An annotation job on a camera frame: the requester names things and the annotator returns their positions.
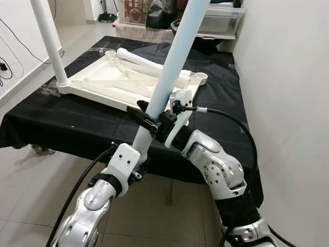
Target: white wall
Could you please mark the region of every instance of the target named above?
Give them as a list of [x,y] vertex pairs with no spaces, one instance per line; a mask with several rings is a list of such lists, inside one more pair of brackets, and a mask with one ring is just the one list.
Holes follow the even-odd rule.
[[329,246],[329,1],[244,7],[234,57],[259,151],[261,211],[295,245]]
[[[52,15],[55,13],[55,0],[48,0]],[[56,0],[56,26],[85,25],[86,17],[83,1],[81,0]]]
[[85,17],[89,21],[97,20],[98,15],[104,12],[100,0],[83,0],[83,5]]
[[117,10],[115,8],[115,4],[117,5],[117,8],[119,10],[119,0],[106,0],[106,9],[108,13],[117,13]]
[[[49,5],[43,1],[45,11],[49,16],[49,24],[53,33],[53,38],[58,49],[61,48],[61,43],[58,38],[55,25],[52,21],[52,15]],[[36,23],[34,13],[30,4],[30,0],[0,0],[0,18],[8,24],[15,32],[17,37],[42,61],[48,59],[46,48],[43,44],[41,34]],[[24,66],[24,74],[22,78],[12,78],[3,80],[4,86],[0,87],[0,99],[3,98],[11,89],[16,87],[27,76],[31,75],[40,65],[41,62],[32,57],[28,51],[15,39],[12,33],[0,23],[0,36],[11,47]],[[0,40],[0,57],[4,58],[12,68],[15,75],[20,76],[22,68],[17,62],[14,55]],[[0,75],[7,77],[8,72],[0,72]]]

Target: white plastic frame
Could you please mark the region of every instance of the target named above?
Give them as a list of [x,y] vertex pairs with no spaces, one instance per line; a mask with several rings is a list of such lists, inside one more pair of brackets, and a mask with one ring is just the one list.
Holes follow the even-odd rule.
[[[126,111],[127,106],[137,107],[138,100],[150,101],[159,80],[139,71],[150,71],[154,75],[150,67],[119,59],[117,53],[110,50],[104,57],[70,77],[70,84],[58,89],[61,94],[75,94]],[[194,97],[207,78],[204,73],[190,73],[188,80],[178,79],[173,91],[191,90]]]

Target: cable connector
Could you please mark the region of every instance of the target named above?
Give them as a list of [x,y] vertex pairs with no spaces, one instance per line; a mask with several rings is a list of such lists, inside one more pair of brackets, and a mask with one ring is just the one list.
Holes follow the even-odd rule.
[[187,104],[181,105],[180,100],[176,100],[175,102],[173,102],[172,108],[173,108],[173,112],[176,115],[178,115],[181,112],[185,112],[185,111],[196,111],[196,109],[197,109],[197,107],[188,107]]

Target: table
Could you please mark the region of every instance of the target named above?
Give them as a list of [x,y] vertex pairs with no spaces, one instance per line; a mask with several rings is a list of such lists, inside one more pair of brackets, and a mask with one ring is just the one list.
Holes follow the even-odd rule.
[[[70,77],[101,58],[107,50],[119,47],[163,64],[170,44],[104,37],[65,71]],[[231,53],[205,55],[192,49],[184,69],[209,76],[193,105],[225,111],[247,124],[239,76],[234,70]],[[0,126],[0,148],[36,144],[92,160],[112,141],[133,142],[138,126],[129,120],[126,112],[75,95],[60,95],[55,83],[52,78],[4,116]],[[216,139],[227,153],[242,163],[245,176],[249,176],[251,146],[240,127],[222,116],[204,113],[193,113],[189,126]],[[191,183],[205,182],[199,170],[177,150],[167,149],[157,141],[153,141],[149,157],[150,173]],[[259,176],[252,193],[260,205],[263,192]]]

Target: white plastic part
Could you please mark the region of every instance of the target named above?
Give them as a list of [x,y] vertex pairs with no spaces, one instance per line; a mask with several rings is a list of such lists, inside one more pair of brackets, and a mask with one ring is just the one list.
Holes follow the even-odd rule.
[[[209,4],[210,0],[189,0],[187,4],[146,111],[153,119],[157,119],[166,108],[169,96],[173,92]],[[149,131],[140,127],[133,143],[133,147],[139,150],[142,155],[140,162],[147,159],[147,151],[151,142],[152,137]]]
[[196,111],[197,112],[207,112],[208,111],[208,108],[206,108],[206,107],[197,107],[196,108]]
[[128,191],[128,178],[134,170],[140,158],[140,153],[128,144],[121,144],[113,154],[107,168],[103,174],[111,174],[115,176],[122,185],[122,192],[118,197],[124,196]]
[[[188,107],[192,106],[192,93],[190,90],[182,90],[178,91],[176,93],[173,93],[170,95],[170,102],[174,102],[176,100],[180,101],[181,105],[186,105]],[[176,137],[177,133],[180,131],[180,129],[184,126],[187,125],[189,118],[192,115],[192,111],[185,111],[181,112],[180,114],[177,115],[177,121],[175,122],[175,126],[172,129],[172,131],[169,133],[166,142],[164,145],[167,148],[171,148],[171,143],[173,142],[174,138]]]
[[[153,77],[159,77],[163,70],[163,65],[154,63],[148,59],[142,58],[138,55],[135,55],[124,48],[119,48],[117,50],[117,56],[119,59],[127,60],[138,65],[142,66],[131,66],[131,69],[134,69],[138,72],[143,74],[147,74]],[[178,81],[182,82],[183,84],[187,84],[190,81],[191,71],[182,70],[178,77]]]
[[31,5],[42,35],[43,42],[46,46],[48,56],[51,60],[51,65],[57,79],[57,86],[66,86],[69,84],[69,80],[67,79],[60,55],[58,54],[56,43],[52,38],[47,16],[42,6],[42,1],[43,0],[31,0]]
[[[71,84],[58,89],[62,94],[76,94],[126,111],[127,106],[137,108],[138,100],[149,102],[159,80],[140,73],[142,70],[150,69],[145,65],[118,59],[117,53],[110,50],[105,56],[70,77]],[[205,84],[208,78],[204,73],[190,74],[189,82],[178,81],[174,92],[191,90],[194,97],[199,86]]]

